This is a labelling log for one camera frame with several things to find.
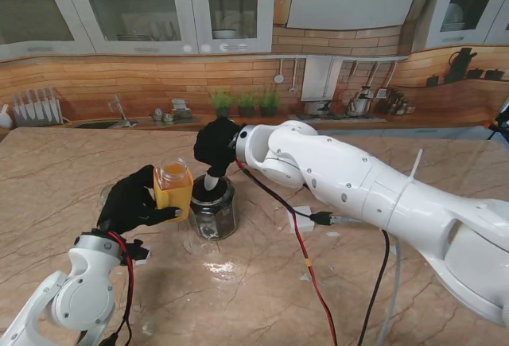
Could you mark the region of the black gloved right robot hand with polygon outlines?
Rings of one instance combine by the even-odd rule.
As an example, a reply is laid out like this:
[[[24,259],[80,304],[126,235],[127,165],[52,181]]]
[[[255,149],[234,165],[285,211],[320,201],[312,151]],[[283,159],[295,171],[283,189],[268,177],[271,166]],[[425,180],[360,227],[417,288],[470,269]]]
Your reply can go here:
[[[219,117],[201,129],[193,147],[194,158],[209,165],[208,175],[223,177],[235,160],[236,140],[245,124]]]

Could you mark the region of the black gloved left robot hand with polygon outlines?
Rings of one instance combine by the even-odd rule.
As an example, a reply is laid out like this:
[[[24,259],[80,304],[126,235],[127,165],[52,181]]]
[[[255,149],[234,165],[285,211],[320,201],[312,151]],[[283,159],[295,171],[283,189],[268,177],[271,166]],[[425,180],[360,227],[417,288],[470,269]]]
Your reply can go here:
[[[101,231],[124,234],[145,225],[153,226],[179,217],[178,207],[157,208],[150,194],[154,188],[154,167],[145,165],[111,187],[97,221]]]

